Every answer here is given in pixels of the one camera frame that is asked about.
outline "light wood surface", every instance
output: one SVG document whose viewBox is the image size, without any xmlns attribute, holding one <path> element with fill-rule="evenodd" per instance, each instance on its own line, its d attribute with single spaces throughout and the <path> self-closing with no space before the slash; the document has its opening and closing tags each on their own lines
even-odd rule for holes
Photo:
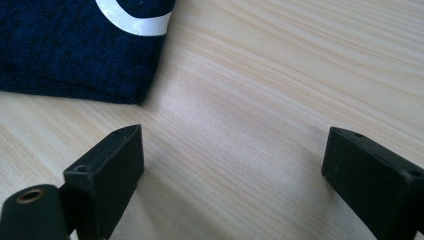
<svg viewBox="0 0 424 240">
<path fill-rule="evenodd" d="M 374 239 L 321 176 L 328 130 L 424 167 L 424 2 L 178 0 L 168 33 L 140 106 L 0 92 L 0 199 L 142 124 L 112 239 Z"/>
</svg>

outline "dark blue cloth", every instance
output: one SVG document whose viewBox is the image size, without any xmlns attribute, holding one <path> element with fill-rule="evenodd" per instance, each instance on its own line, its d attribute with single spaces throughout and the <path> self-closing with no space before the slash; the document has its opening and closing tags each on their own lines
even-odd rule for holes
<svg viewBox="0 0 424 240">
<path fill-rule="evenodd" d="M 158 17 L 175 0 L 118 0 L 133 17 Z M 114 26 L 95 0 L 0 3 L 0 90 L 114 103 L 143 100 L 165 35 Z"/>
</svg>

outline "tabletop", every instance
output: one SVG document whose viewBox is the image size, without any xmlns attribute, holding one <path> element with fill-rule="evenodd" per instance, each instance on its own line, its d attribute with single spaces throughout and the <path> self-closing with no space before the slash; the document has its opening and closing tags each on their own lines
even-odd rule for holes
<svg viewBox="0 0 424 240">
<path fill-rule="evenodd" d="M 111 239 L 374 239 L 321 175 L 328 131 L 424 167 L 424 2 L 178 0 L 142 104 L 0 92 L 0 199 L 133 124 Z"/>
</svg>

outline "wooden table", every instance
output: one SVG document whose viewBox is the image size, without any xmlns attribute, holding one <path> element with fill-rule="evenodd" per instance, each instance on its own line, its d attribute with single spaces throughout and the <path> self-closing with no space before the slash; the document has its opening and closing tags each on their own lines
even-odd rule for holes
<svg viewBox="0 0 424 240">
<path fill-rule="evenodd" d="M 321 176 L 328 130 L 424 167 L 424 2 L 178 0 L 168 33 L 140 106 L 1 92 L 0 199 L 140 123 L 112 239 L 374 239 Z"/>
</svg>

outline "white print on cloth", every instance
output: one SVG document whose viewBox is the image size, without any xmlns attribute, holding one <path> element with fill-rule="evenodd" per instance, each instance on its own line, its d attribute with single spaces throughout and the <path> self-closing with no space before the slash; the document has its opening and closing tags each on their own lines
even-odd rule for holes
<svg viewBox="0 0 424 240">
<path fill-rule="evenodd" d="M 96 0 L 96 3 L 115 26 L 138 36 L 165 35 L 172 13 L 154 18 L 135 18 L 125 12 L 116 0 Z"/>
</svg>

